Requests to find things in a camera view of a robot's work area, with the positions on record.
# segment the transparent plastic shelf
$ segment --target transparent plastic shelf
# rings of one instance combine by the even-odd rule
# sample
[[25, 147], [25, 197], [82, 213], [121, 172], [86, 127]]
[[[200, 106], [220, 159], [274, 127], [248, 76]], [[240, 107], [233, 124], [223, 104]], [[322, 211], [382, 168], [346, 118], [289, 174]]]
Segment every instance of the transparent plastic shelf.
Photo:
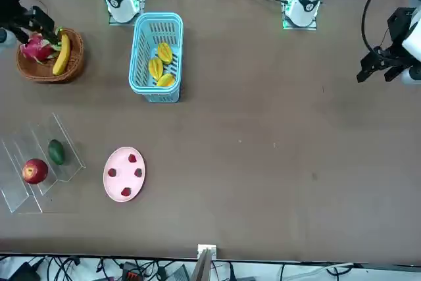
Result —
[[[63, 165], [56, 165], [48, 155], [51, 140], [61, 142], [64, 147]], [[28, 184], [23, 180], [22, 169], [26, 161], [34, 158], [47, 164], [48, 174], [39, 184]], [[84, 167], [72, 140], [54, 113], [41, 124], [25, 124], [0, 143], [0, 190], [12, 213], [42, 213], [48, 210], [43, 196], [57, 182], [68, 182]]]

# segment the banana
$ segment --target banana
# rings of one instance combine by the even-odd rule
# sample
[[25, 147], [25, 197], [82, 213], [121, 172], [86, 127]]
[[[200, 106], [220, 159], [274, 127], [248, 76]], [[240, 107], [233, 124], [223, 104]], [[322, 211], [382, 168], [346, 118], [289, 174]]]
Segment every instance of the banana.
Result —
[[62, 33], [60, 54], [53, 67], [54, 76], [61, 75], [66, 70], [69, 57], [70, 57], [70, 39], [65, 33]]
[[166, 42], [159, 43], [157, 48], [158, 57], [164, 64], [171, 64], [172, 62], [172, 50]]
[[158, 57], [150, 59], [147, 68], [149, 69], [149, 72], [155, 80], [158, 80], [164, 72], [164, 66], [162, 65], [162, 61]]
[[157, 82], [157, 87], [171, 87], [172, 85], [174, 85], [175, 81], [176, 79], [172, 74], [165, 74], [164, 76], [159, 78]]

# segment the brown woven basket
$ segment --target brown woven basket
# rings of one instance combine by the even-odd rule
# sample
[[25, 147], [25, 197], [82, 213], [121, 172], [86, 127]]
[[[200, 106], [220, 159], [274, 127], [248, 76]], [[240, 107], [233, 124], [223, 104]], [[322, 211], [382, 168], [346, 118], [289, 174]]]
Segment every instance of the brown woven basket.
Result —
[[26, 59], [20, 52], [16, 52], [16, 63], [19, 71], [29, 80], [35, 82], [69, 82], [79, 76], [84, 69], [84, 43], [80, 34], [72, 29], [63, 29], [70, 40], [70, 57], [66, 70], [58, 76], [53, 75], [53, 66], [57, 58], [49, 59], [44, 64]]

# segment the avocado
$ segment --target avocado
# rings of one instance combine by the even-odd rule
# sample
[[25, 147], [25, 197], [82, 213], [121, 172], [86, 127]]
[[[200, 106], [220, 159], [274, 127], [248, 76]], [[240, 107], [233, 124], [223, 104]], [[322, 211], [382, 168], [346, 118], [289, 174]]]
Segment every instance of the avocado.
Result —
[[57, 140], [51, 140], [48, 144], [48, 155], [51, 160], [57, 165], [64, 163], [64, 147], [63, 144]]

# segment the apple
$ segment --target apple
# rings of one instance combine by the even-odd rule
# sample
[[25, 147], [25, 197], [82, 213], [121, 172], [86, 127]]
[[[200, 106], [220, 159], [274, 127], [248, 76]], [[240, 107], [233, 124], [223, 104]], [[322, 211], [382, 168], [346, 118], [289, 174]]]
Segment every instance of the apple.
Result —
[[44, 181], [48, 174], [48, 166], [38, 158], [30, 159], [22, 169], [24, 180], [29, 184], [38, 184]]

